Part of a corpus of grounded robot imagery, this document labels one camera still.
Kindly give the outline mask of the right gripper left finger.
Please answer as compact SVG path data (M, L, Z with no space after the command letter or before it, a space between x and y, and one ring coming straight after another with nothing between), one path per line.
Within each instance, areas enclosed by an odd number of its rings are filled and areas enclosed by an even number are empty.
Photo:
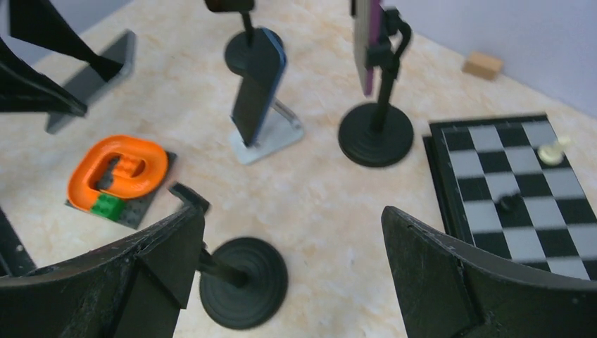
M186 207L80 256L1 278L1 336L171 337L204 225L202 211Z

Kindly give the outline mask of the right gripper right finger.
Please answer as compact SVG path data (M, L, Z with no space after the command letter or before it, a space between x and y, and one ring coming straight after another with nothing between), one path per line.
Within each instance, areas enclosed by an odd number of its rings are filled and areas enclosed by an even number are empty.
M478 249L406 212L381 217L409 337L595 337L596 283Z

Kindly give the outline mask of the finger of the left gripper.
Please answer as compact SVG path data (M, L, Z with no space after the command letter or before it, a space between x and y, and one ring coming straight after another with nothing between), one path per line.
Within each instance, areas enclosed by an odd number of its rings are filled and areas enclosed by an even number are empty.
M84 116L87 105L38 73L1 42L1 112Z
M69 26L49 0L15 0L8 3L11 37L87 62L109 81L122 64L94 53Z

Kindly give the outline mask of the black phone stand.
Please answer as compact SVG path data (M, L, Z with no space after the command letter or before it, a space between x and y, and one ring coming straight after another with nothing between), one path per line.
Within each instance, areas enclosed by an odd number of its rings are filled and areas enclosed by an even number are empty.
M391 7L381 12L380 46L369 48L373 66L382 71L376 102L353 107L342 118L338 141L344 155L370 168L394 165L408 155L414 129L408 116L390 103L392 89L401 68L401 57L411 38L411 26Z
M283 304L289 273L281 253L255 237L237 237L209 253L204 246L196 268L207 315L222 327L250 330L271 319Z
M204 2L212 13L235 12L241 15L244 31L239 32L228 41L224 59L231 72L243 76L253 45L255 27L252 24L250 12L254 9L256 2L254 0L205 0Z

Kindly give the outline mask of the white plastic phone holder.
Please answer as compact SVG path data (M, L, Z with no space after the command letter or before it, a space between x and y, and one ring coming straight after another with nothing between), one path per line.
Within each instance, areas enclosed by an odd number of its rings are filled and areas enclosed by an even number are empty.
M299 117L279 99L275 99L253 146L245 147L238 131L229 135L229 142L237 160L249 165L297 143L303 136L304 129Z

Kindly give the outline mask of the black phone with purple edge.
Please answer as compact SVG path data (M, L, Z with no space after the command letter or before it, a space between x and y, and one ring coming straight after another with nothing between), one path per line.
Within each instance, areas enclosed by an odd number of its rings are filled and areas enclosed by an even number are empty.
M368 63L368 52L378 45L382 16L381 1L352 0L351 17L353 19L353 56L365 96L370 96L373 89L373 66Z

